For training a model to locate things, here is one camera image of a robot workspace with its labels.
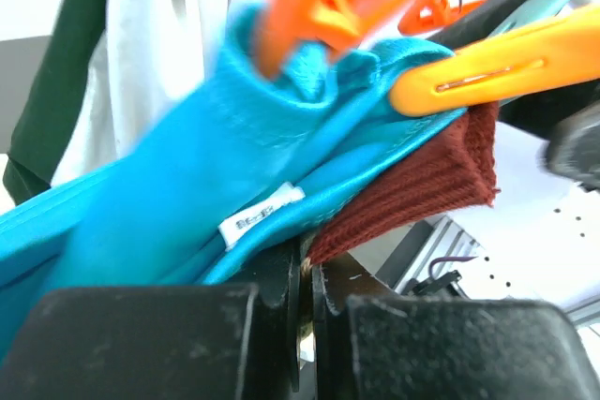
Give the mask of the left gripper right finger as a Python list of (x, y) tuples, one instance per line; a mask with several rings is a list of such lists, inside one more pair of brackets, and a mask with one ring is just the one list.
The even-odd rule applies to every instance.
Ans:
[(595, 399), (596, 375), (548, 303), (403, 297), (343, 255), (312, 270), (321, 399)]

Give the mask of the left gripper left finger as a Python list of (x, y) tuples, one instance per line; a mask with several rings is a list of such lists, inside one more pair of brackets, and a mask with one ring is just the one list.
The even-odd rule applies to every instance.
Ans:
[(62, 289), (1, 368), (5, 399), (287, 399), (299, 384), (300, 244), (213, 286)]

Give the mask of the blue cloth garment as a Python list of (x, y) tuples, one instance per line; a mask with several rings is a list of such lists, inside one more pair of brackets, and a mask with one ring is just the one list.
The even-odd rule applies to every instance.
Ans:
[(216, 68), (126, 157), (1, 218), (1, 348), (54, 289), (216, 284), (335, 216), (460, 116), (397, 113), (388, 91), (451, 55), (415, 37), (348, 53), (299, 47), (275, 81), (251, 60), (260, 6), (225, 33)]

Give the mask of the striped sock red cuff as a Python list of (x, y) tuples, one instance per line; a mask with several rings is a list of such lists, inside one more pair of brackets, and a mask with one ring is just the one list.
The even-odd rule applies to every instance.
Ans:
[(310, 243), (307, 266), (327, 262), (389, 230), (469, 206), (493, 204), (500, 106), (473, 106), (358, 194)]

